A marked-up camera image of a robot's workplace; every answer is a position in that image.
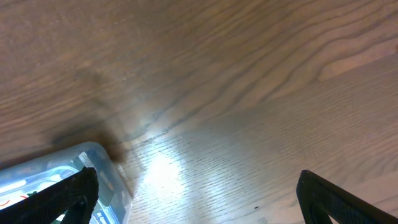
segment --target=wood grain pattern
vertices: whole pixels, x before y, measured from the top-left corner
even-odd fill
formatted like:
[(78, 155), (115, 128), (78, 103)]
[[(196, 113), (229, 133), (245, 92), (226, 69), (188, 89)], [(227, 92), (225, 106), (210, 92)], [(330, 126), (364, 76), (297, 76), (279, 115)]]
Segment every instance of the wood grain pattern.
[(0, 21), (0, 167), (97, 141), (135, 222), (301, 222), (298, 169), (396, 175), (396, 58), (362, 68), (396, 53), (395, 0), (6, 0)]

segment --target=clear plastic box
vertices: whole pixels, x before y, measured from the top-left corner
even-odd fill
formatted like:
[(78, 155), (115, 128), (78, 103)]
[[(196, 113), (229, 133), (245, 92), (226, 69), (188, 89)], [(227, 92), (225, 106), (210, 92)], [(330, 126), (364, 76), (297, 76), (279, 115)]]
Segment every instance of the clear plastic box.
[[(71, 176), (83, 166), (94, 167), (99, 183), (99, 199), (91, 224), (128, 222), (131, 196), (104, 148), (85, 142), (0, 170), (0, 210)], [(60, 223), (63, 215), (53, 224)]]

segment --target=plastic container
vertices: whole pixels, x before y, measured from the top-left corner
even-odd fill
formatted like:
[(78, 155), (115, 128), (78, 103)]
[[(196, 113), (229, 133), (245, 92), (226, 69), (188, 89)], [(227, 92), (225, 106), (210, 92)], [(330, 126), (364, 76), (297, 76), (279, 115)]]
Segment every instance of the plastic container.
[[(128, 222), (131, 196), (104, 148), (85, 142), (0, 171), (0, 210), (71, 176), (83, 166), (94, 167), (99, 199), (91, 224)], [(63, 215), (53, 223), (60, 223)]]

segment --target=plastic packaging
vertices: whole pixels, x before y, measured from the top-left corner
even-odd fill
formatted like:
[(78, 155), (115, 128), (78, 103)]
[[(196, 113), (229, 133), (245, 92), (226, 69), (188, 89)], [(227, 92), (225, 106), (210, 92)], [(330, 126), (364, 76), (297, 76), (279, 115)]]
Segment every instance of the plastic packaging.
[[(99, 199), (91, 215), (91, 224), (126, 224), (131, 196), (116, 172), (104, 148), (95, 142), (42, 156), (0, 170), (0, 210), (71, 176), (83, 166), (94, 167), (99, 183)], [(60, 223), (63, 215), (53, 224)]]

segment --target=wood plank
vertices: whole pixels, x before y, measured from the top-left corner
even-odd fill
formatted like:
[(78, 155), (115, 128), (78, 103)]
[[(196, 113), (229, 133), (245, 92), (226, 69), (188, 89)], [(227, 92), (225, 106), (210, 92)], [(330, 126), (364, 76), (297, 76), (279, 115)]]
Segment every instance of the wood plank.
[(132, 222), (303, 223), (302, 169), (398, 215), (397, 61), (134, 145), (123, 165)]
[(393, 0), (3, 1), (0, 162), (86, 139), (115, 151), (337, 77), (395, 53), (397, 10)]

